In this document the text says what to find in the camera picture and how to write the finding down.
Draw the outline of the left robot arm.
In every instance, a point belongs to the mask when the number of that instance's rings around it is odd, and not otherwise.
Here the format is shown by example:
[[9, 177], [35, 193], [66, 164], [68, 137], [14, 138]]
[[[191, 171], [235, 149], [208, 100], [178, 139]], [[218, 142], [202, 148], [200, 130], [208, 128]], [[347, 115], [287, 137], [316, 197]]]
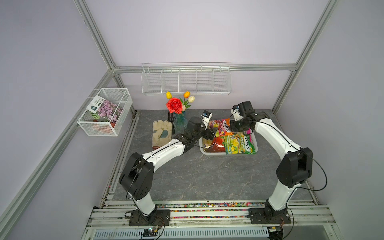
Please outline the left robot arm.
[[146, 154], [133, 153], [129, 156], [119, 183], [143, 217], [153, 217], [157, 211], [150, 195], [154, 173], [170, 160], [196, 147], [201, 138], [213, 140], [215, 133], [209, 125], [212, 115], [211, 112], [204, 111], [201, 117], [192, 117], [185, 131], [164, 146]]

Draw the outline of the gold candy bag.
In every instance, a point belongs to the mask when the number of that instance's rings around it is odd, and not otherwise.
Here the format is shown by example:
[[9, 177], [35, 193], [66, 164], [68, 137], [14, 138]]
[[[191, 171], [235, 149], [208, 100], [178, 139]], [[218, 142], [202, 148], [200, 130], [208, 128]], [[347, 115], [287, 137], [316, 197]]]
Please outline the gold candy bag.
[[202, 147], [207, 153], [225, 153], [225, 138], [215, 137], [213, 140], [202, 139]]

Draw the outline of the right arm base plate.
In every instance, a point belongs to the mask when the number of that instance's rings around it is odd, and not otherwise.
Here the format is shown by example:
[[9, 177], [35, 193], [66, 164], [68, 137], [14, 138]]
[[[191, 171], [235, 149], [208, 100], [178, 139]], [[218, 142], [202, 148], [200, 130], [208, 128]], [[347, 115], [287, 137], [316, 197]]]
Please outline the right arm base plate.
[[273, 225], [283, 225], [290, 224], [292, 222], [290, 215], [288, 214], [288, 209], [283, 209], [280, 211], [275, 211], [270, 207], [266, 208], [252, 208], [248, 210], [248, 215], [246, 216], [251, 220], [253, 225], [264, 225], [264, 224], [273, 224]]

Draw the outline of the orange white snack packet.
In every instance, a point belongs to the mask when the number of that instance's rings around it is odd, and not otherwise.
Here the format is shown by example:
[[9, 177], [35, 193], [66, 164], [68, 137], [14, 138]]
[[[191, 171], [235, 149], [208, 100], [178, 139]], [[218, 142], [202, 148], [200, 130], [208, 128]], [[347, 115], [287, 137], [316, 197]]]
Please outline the orange white snack packet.
[[230, 119], [222, 119], [222, 120], [212, 120], [209, 122], [209, 125], [212, 129], [215, 130], [216, 137], [224, 137], [233, 135], [231, 131]]

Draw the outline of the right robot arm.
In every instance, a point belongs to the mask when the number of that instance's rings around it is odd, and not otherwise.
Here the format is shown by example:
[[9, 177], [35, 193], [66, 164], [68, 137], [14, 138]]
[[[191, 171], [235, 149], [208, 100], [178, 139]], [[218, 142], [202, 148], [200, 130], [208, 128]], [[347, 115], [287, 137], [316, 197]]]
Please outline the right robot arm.
[[286, 210], [294, 192], [311, 177], [313, 152], [290, 140], [264, 112], [247, 115], [239, 110], [231, 110], [231, 113], [234, 117], [231, 121], [233, 131], [251, 129], [260, 134], [281, 158], [276, 170], [278, 183], [265, 207], [265, 213], [280, 214]]

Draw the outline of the green candy packet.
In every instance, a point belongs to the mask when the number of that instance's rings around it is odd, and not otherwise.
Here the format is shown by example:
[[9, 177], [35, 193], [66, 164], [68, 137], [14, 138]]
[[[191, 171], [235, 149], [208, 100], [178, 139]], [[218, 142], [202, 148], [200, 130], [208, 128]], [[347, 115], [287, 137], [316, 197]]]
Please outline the green candy packet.
[[227, 155], [246, 154], [254, 155], [258, 151], [254, 135], [235, 134], [225, 136], [225, 147]]

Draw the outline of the white plastic basket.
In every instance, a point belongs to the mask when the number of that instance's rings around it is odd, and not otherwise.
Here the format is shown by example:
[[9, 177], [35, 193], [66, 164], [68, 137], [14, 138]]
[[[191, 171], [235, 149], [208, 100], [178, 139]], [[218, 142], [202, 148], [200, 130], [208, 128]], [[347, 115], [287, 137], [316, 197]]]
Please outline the white plastic basket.
[[205, 155], [254, 155], [258, 151], [256, 137], [252, 130], [245, 132], [231, 131], [230, 119], [211, 120], [209, 129], [215, 131], [212, 140], [201, 138], [199, 147]]

